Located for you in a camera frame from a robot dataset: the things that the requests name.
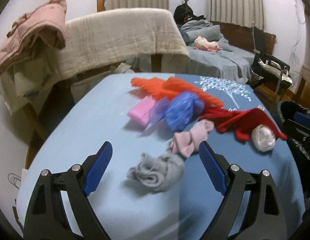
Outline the red cloth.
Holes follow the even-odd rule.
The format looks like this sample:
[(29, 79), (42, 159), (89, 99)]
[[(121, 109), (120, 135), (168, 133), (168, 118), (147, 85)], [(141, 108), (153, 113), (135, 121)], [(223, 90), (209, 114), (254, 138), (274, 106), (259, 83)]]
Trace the red cloth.
[(259, 125), (264, 125), (271, 129), (276, 140), (286, 141), (287, 136), (282, 133), (273, 120), (261, 109), (252, 108), (246, 111), (228, 111), (223, 108), (208, 107), (199, 120), (209, 120), (215, 125), (219, 133), (233, 130), (235, 139), (240, 142), (247, 142), (252, 131)]

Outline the pink sock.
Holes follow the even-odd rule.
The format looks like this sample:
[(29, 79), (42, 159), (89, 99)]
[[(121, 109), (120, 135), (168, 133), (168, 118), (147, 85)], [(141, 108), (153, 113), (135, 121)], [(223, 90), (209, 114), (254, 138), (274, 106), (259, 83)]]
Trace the pink sock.
[(209, 133), (214, 129), (214, 123), (203, 119), (196, 122), (189, 131), (175, 132), (167, 151), (179, 153), (185, 158), (189, 158), (197, 152), (201, 142), (208, 139)]

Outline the grey sock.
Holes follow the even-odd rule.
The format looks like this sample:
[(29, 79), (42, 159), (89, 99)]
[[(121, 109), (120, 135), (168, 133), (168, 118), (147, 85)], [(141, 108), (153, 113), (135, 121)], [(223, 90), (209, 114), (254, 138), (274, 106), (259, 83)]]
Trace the grey sock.
[(142, 153), (139, 163), (129, 168), (126, 177), (153, 192), (165, 192), (182, 178), (184, 166), (177, 154), (165, 153), (155, 158)]

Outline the blue plastic bag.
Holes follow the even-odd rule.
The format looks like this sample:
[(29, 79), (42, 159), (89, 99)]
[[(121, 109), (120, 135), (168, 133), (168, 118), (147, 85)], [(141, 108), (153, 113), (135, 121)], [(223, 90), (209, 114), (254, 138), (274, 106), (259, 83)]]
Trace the blue plastic bag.
[(149, 111), (150, 124), (165, 122), (172, 132), (182, 131), (204, 110), (204, 102), (193, 92), (181, 92), (173, 99), (160, 99)]

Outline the orange foam net sleeve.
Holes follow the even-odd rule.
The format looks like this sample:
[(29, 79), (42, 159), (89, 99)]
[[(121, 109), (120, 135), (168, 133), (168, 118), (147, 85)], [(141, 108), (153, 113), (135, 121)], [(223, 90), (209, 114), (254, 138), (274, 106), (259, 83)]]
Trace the orange foam net sleeve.
[(218, 108), (222, 108), (224, 106), (224, 102), (220, 99), (204, 92), (203, 90), (197, 88), (196, 86), (188, 83), (182, 79), (177, 77), (170, 77), (168, 78), (164, 84), (163, 88), (170, 92), (192, 92), (196, 94), (201, 101), (203, 101), (206, 105), (215, 106)]

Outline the pink foam block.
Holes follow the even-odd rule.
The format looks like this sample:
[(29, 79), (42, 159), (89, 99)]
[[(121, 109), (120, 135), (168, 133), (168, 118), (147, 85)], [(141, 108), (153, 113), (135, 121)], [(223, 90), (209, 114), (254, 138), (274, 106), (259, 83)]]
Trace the pink foam block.
[(146, 96), (128, 111), (127, 116), (142, 127), (147, 127), (150, 122), (149, 112), (155, 104), (156, 101), (154, 99)]

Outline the black lined trash bin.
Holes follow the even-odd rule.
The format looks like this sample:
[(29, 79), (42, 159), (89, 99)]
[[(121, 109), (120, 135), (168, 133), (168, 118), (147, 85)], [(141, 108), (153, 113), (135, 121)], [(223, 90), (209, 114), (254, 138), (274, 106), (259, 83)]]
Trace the black lined trash bin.
[(303, 192), (310, 198), (310, 110), (294, 101), (282, 100), (272, 110), (297, 165)]

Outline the silver cushion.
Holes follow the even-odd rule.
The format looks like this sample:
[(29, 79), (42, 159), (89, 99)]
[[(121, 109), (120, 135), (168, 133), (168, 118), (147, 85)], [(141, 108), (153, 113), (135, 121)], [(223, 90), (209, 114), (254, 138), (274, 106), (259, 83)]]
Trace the silver cushion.
[(260, 76), (272, 79), (276, 83), (280, 80), (280, 87), (282, 88), (289, 88), (293, 85), (292, 78), (289, 76), (288, 70), (284, 69), (283, 73), (280, 74), (282, 69), (275, 61), (268, 61), (267, 63), (264, 63), (261, 59), (259, 59), (258, 71), (260, 72)]

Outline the black office chair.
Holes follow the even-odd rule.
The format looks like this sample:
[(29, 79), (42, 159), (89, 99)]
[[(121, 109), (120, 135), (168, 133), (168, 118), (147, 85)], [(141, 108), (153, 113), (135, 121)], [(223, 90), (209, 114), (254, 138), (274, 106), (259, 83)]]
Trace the black office chair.
[(251, 72), (260, 77), (258, 81), (251, 84), (252, 89), (256, 89), (266, 81), (276, 85), (275, 96), (280, 89), (288, 89), (293, 86), (290, 66), (282, 60), (267, 52), (265, 33), (255, 25), (252, 29), (254, 42), (254, 60), (251, 65)]

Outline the wooden bed headboard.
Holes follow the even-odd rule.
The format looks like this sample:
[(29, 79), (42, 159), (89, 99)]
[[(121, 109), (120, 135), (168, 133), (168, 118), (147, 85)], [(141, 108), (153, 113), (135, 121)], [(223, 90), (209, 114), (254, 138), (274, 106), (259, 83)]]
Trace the wooden bed headboard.
[[(229, 44), (243, 50), (253, 52), (254, 40), (253, 40), (253, 28), (243, 27), (231, 23), (222, 23), (212, 21), (213, 25), (219, 25), (220, 31), (224, 37), (228, 40)], [(276, 35), (262, 31), (266, 51), (268, 54), (273, 54), (273, 50), (276, 44)]]

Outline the blue coffee tree mat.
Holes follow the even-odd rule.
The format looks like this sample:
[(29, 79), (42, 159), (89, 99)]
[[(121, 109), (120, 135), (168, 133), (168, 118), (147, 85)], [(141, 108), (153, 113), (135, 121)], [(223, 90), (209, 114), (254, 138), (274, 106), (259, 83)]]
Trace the blue coffee tree mat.
[[(167, 149), (174, 136), (162, 120), (143, 128), (127, 113), (145, 95), (131, 86), (135, 76), (155, 73), (114, 74), (104, 78), (53, 128), (35, 156), (21, 183), (16, 201), (24, 226), (34, 186), (42, 170), (65, 172), (96, 154), (105, 141), (113, 154), (98, 188), (88, 200), (111, 239), (199, 239), (213, 219), (223, 195), (216, 191), (197, 152), (182, 159), (182, 176), (165, 192), (153, 192), (127, 172), (142, 161), (148, 168)], [(234, 131), (208, 134), (212, 150), (246, 172), (268, 170), (276, 184), (284, 209), (287, 233), (302, 223), (304, 194), (299, 172), (286, 141), (278, 139), (271, 152), (259, 152), (254, 143), (239, 142)]]

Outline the grey pillow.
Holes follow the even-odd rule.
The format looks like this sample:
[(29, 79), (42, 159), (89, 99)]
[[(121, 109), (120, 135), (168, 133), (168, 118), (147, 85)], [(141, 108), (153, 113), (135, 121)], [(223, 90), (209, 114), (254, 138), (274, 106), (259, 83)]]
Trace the grey pillow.
[(223, 38), (223, 34), (220, 31), (219, 25), (213, 25), (211, 27), (205, 27), (198, 30), (191, 30), (186, 32), (189, 37), (189, 41), (194, 41), (196, 38), (204, 37), (209, 42), (211, 41), (219, 41)]

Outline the pink plush toy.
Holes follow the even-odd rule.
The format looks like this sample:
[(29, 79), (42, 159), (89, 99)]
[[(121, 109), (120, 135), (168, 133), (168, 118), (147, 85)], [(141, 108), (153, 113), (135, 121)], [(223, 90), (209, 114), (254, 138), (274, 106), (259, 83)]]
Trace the pink plush toy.
[(205, 37), (198, 36), (194, 40), (194, 48), (203, 51), (218, 52), (222, 47), (215, 41), (209, 42)]

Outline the wooden coat rack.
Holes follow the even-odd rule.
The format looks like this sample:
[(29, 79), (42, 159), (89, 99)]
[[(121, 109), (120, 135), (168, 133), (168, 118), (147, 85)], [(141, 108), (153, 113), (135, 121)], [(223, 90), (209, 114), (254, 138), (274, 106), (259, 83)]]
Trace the wooden coat rack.
[(188, 1), (190, 0), (183, 0), (183, 3), (175, 9), (173, 18), (177, 25), (183, 25), (192, 20), (199, 21), (206, 19), (203, 15), (196, 16), (191, 7), (188, 5)]

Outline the pink padded jacket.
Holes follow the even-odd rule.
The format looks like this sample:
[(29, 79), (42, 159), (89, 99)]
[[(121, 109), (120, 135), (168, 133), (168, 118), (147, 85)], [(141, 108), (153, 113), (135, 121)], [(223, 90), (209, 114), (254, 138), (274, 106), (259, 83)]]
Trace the pink padded jacket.
[(66, 0), (49, 0), (12, 24), (0, 48), (0, 76), (17, 63), (33, 58), (35, 44), (61, 50), (66, 46)]

